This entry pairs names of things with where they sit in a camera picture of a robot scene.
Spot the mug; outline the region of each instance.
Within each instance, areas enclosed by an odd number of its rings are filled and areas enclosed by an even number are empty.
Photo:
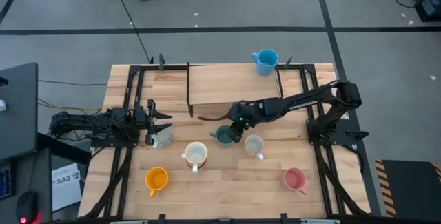
[[[205,165],[208,156],[207,147],[201,142],[192,142],[186,148],[182,157],[192,168],[193,173],[198,173]]]
[[[262,161],[263,155],[263,139],[258,135],[250,135],[245,139],[245,151],[248,155],[255,156],[257,159]]]
[[[283,174],[283,182],[290,190],[299,191],[302,194],[308,194],[306,190],[306,176],[298,168],[289,168]]]
[[[259,53],[253,52],[251,58],[257,65],[257,73],[261,76],[269,76],[278,63],[278,55],[271,49],[264,49]]]
[[[160,148],[169,145],[173,139],[172,127],[161,130],[158,134],[153,134],[153,148]]]
[[[233,145],[234,142],[228,136],[228,132],[229,132],[229,126],[222,125],[217,130],[211,131],[209,135],[216,138],[216,140],[219,142],[219,145],[222,145],[223,147],[229,147]]]
[[[168,173],[161,167],[150,169],[145,175],[145,184],[150,189],[150,197],[153,197],[159,190],[168,183]]]

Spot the concrete floor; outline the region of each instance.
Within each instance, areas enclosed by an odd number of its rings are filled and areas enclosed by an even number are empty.
[[[415,10],[395,0],[325,0],[333,27],[421,27]],[[7,0],[0,0],[0,8]],[[138,28],[325,27],[319,0],[124,0]],[[35,61],[40,79],[105,83],[112,64],[146,63],[119,0],[14,0],[0,20],[0,69]],[[108,29],[109,34],[5,35],[4,30]],[[334,62],[323,32],[149,33],[141,39],[150,56],[168,63],[243,63],[262,48],[281,61]],[[441,163],[440,32],[339,32],[347,78],[358,84],[360,126],[373,175],[375,159]],[[430,76],[439,77],[435,81]],[[58,105],[91,108],[103,102],[103,86],[39,84],[39,97]],[[39,106],[39,131],[46,133],[56,110]],[[60,167],[66,161],[55,161]],[[380,198],[378,180],[374,178]],[[78,206],[54,218],[74,218]]]

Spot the white mug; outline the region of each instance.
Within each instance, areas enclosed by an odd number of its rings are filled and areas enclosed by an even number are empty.
[[[193,173],[198,173],[198,170],[205,165],[207,156],[208,149],[201,142],[190,143],[182,154],[185,162],[192,168]]]
[[[158,134],[153,134],[153,148],[160,148],[164,145],[169,145],[173,139],[172,127],[165,128],[158,132]]]
[[[255,156],[258,160],[264,159],[263,151],[263,139],[258,135],[250,135],[245,139],[245,151],[250,156]]]

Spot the orange mug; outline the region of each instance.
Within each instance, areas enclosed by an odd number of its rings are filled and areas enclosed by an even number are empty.
[[[283,174],[283,182],[290,190],[308,194],[305,173],[298,168],[289,168]]]
[[[161,167],[150,169],[145,175],[145,184],[150,189],[150,197],[162,190],[168,183],[168,173]]]

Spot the wooden board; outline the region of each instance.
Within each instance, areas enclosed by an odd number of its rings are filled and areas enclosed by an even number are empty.
[[[279,96],[276,73],[256,73],[256,65],[217,64],[190,68],[190,104],[235,103]]]
[[[122,105],[128,69],[128,65],[112,67],[104,109]],[[331,63],[316,64],[316,70],[320,85],[336,79]],[[285,96],[302,92],[297,71],[281,70],[280,77]],[[153,98],[160,112],[173,116],[169,122],[173,123],[174,140],[171,145],[155,150],[146,146],[145,132],[141,133],[132,157],[124,219],[157,219],[159,214],[166,214],[169,219],[280,218],[280,213],[287,213],[289,218],[325,217],[314,149],[308,143],[305,127],[305,109],[244,133],[244,138],[257,134],[265,140],[266,159],[257,161],[246,155],[243,142],[224,148],[209,136],[209,131],[230,121],[207,122],[189,117],[185,84],[186,74],[179,71],[149,71],[144,77],[141,104],[146,106],[147,99]],[[132,89],[131,104],[136,83]],[[181,158],[185,147],[193,141],[204,143],[209,150],[207,167],[199,174],[192,174]],[[79,216],[90,211],[107,187],[113,153],[113,148],[106,148],[93,158]],[[335,147],[334,156],[342,185],[362,209],[369,211],[356,155]],[[150,198],[144,178],[156,166],[168,171],[170,184]],[[299,167],[305,172],[308,195],[290,191],[283,185],[283,171],[289,167]],[[334,191],[331,186],[329,189],[335,211]],[[116,214],[118,189],[115,196],[113,214]]]

